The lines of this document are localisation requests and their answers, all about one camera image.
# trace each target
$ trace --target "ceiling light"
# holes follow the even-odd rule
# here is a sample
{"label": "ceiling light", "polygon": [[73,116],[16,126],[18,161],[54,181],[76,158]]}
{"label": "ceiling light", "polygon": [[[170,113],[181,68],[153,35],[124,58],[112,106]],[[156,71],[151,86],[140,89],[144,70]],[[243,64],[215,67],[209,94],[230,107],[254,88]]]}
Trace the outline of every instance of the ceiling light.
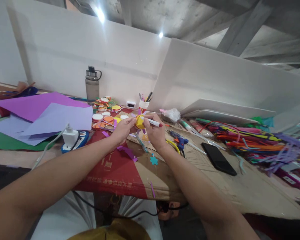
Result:
{"label": "ceiling light", "polygon": [[104,13],[101,9],[101,7],[97,7],[93,2],[90,2],[90,7],[95,12],[95,14],[98,16],[101,23],[104,23],[105,17]]}

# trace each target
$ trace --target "black phone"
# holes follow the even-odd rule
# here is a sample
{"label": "black phone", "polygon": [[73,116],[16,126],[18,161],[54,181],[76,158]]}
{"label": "black phone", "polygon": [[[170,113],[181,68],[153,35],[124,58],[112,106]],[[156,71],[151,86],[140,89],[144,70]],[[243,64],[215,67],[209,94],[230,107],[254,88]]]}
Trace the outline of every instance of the black phone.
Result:
{"label": "black phone", "polygon": [[215,167],[215,169],[230,174],[232,176],[237,175],[237,172],[233,169],[227,159],[223,156],[220,150],[207,143],[201,143],[203,149],[206,151],[208,158]]}

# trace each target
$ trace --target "left hand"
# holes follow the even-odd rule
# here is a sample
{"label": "left hand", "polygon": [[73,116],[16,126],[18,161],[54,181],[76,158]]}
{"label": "left hand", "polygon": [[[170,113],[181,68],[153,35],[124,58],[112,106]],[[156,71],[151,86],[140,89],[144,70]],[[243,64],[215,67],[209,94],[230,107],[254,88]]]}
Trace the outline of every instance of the left hand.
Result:
{"label": "left hand", "polygon": [[136,121],[137,120],[132,117],[121,120],[111,137],[120,143],[119,145],[123,144],[130,133],[137,132],[137,129],[134,127]]}

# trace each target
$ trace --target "blue paper star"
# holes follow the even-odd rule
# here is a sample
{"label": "blue paper star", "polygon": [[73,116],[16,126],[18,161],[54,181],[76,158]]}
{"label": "blue paper star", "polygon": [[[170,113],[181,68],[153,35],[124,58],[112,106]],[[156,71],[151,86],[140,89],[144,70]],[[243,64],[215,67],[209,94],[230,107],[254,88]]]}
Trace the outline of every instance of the blue paper star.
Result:
{"label": "blue paper star", "polygon": [[150,157],[150,162],[152,165],[158,165],[158,159],[156,159],[156,157]]}

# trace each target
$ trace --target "stainless steel bottle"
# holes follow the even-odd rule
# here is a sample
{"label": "stainless steel bottle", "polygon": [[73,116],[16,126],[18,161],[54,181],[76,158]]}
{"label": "stainless steel bottle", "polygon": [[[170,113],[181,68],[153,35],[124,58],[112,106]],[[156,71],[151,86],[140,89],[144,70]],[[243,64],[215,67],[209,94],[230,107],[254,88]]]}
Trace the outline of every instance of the stainless steel bottle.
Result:
{"label": "stainless steel bottle", "polygon": [[100,97],[99,93],[99,79],[102,76],[101,71],[95,71],[94,67],[89,66],[86,70],[86,90],[87,90],[87,102],[89,105],[93,105],[93,102]]}

